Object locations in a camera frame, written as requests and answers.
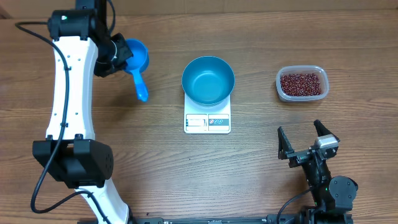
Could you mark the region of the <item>blue plastic measuring scoop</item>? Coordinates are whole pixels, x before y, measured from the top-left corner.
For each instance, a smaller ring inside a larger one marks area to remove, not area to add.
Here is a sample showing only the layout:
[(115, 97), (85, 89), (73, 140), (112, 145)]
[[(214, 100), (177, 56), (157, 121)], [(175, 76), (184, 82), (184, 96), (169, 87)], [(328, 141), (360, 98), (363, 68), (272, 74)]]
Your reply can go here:
[(127, 39), (126, 42), (132, 52), (132, 57), (126, 60), (127, 65), (124, 71), (133, 77), (137, 99), (142, 102), (147, 102), (149, 92), (142, 77), (142, 73), (149, 66), (148, 49), (137, 39)]

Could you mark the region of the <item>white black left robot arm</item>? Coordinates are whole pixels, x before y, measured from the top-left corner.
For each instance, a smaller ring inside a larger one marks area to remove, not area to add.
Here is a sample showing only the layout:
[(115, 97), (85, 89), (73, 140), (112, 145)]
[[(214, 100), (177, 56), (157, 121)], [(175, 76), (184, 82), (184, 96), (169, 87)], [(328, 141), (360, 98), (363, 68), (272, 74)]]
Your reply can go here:
[(49, 126), (32, 153), (43, 175), (81, 195), (96, 223), (132, 223), (131, 209), (112, 181), (111, 148), (95, 139), (92, 120), (94, 77), (124, 69), (132, 52), (106, 21), (111, 1), (77, 1), (71, 10), (56, 10), (47, 22), (55, 54), (55, 87)]

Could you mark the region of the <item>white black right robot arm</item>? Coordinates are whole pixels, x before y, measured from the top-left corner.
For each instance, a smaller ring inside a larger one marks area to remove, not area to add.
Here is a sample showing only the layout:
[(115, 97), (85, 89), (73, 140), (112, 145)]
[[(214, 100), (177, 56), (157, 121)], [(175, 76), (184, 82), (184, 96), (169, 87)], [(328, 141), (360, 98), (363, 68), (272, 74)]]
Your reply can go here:
[[(279, 148), (278, 158), (289, 160), (289, 167), (301, 167), (304, 171), (308, 189), (284, 203), (276, 215), (276, 223), (353, 223), (353, 201), (358, 184), (345, 176), (332, 177), (326, 164), (335, 157), (340, 139), (328, 130), (320, 120), (313, 122), (318, 137), (314, 145), (303, 151), (295, 151), (284, 130), (277, 130)], [(295, 200), (311, 193), (314, 206), (302, 207), (296, 215), (283, 215), (285, 208)]]

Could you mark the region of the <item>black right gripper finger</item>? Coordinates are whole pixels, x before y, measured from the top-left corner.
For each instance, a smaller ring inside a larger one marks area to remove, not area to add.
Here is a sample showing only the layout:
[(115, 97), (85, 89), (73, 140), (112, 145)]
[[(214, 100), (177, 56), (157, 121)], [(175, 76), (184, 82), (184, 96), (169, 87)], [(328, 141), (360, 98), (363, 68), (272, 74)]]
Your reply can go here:
[(287, 139), (287, 136), (284, 133), (284, 130), (282, 129), (282, 126), (280, 126), (277, 129), (277, 134), (278, 134), (278, 140), (279, 140), (279, 148), (278, 148), (278, 159), (284, 160), (288, 159), (288, 154), (294, 153), (294, 150)]
[(339, 138), (334, 135), (329, 129), (327, 129), (322, 122), (319, 119), (316, 119), (313, 122), (315, 129), (317, 131), (318, 137), (326, 136), (326, 135), (332, 135), (336, 140), (339, 140)]

